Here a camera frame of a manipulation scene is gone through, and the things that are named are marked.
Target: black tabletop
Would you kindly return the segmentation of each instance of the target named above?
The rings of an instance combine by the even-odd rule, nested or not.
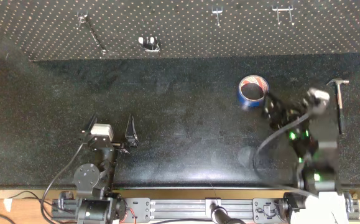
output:
[[[273,131],[261,109],[244,111],[236,98],[240,80],[255,74],[284,100],[300,100],[310,87],[330,93],[326,114],[311,124],[318,140],[338,137],[335,89],[326,83],[350,80],[342,86],[339,177],[360,188],[360,54],[34,63],[12,54],[0,54],[0,187],[45,187],[94,112],[115,139],[134,115],[140,147],[119,155],[116,188],[262,187],[251,154]],[[93,159],[83,151],[56,186],[74,187],[76,167]],[[282,136],[258,164],[268,180],[289,184],[296,160]]]

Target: wooden surface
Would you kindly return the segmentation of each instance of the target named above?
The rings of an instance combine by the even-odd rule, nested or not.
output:
[[[2,190],[0,191],[0,198],[4,197],[10,197],[13,196],[19,191],[13,191],[13,190]],[[42,191],[33,191],[38,196],[42,195]],[[60,191],[52,191],[51,195],[54,195]],[[153,190],[137,190],[137,191],[123,191],[122,194],[126,195],[126,197],[148,197],[148,196],[154,196],[152,198],[168,198],[173,197],[173,193],[179,192],[179,191],[173,191],[173,190],[167,190],[167,191],[153,191]],[[209,192],[205,190],[185,190],[180,191],[184,194],[178,194],[176,197],[173,198],[205,198],[206,196],[211,196],[210,194],[214,192]],[[221,191],[217,190],[216,194],[218,197],[221,198],[253,198],[253,197],[281,197],[283,195],[283,192],[276,192],[276,191],[241,191],[241,190],[233,190],[233,191]],[[30,197],[30,195],[24,194],[21,195],[21,197]],[[5,215],[9,217],[12,221],[14,221],[16,224],[34,224],[34,223],[47,223],[40,213],[40,203],[37,200],[33,199],[14,199],[12,200],[11,204],[11,211],[7,212],[4,208],[3,199],[0,199],[0,214]],[[47,211],[50,211],[50,206],[45,205]],[[0,223],[9,223],[3,219],[0,218]]]

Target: pegboard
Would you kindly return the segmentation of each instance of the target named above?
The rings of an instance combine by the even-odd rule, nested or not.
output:
[[[294,25],[272,10],[288,7]],[[76,29],[77,12],[88,13],[107,54],[87,27]],[[360,52],[360,1],[0,0],[0,30],[30,60],[349,53]],[[150,36],[159,52],[138,43]]]

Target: green led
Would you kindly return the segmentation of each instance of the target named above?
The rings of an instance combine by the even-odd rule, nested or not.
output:
[[[314,174],[314,180],[315,180],[315,181],[321,181],[321,175],[319,175],[319,174]]]
[[[293,132],[291,132],[291,133],[289,134],[289,138],[290,138],[291,140],[296,139],[296,134],[293,133]]]

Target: blue tape roll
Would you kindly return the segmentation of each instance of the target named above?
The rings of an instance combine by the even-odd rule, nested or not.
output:
[[[249,75],[249,76],[244,77],[238,86],[238,98],[239,98],[239,101],[241,102],[243,108],[252,108],[252,107],[260,106],[262,104],[262,102],[264,101],[264,96],[257,100],[252,100],[243,95],[242,87],[244,85],[247,85],[250,83],[259,85],[259,87],[264,92],[264,96],[269,91],[269,85],[268,85],[267,81],[265,79],[263,79],[262,77],[260,77],[258,75]]]

